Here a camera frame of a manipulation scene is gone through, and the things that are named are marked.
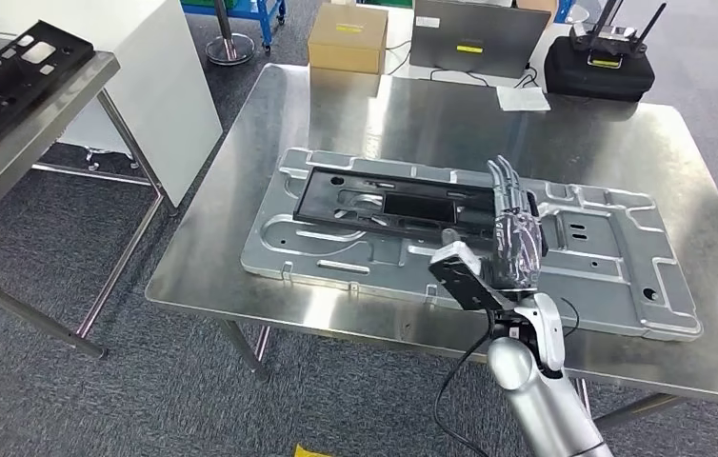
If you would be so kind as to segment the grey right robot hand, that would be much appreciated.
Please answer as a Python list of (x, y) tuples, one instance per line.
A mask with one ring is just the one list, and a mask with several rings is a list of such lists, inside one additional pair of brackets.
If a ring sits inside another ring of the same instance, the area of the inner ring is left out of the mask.
[(478, 256), (455, 230), (446, 229), (444, 245), (430, 263), (463, 266), (493, 289), (534, 291), (548, 251), (535, 196), (522, 187), (519, 174), (505, 157), (488, 160), (487, 167), (494, 204), (491, 254)]

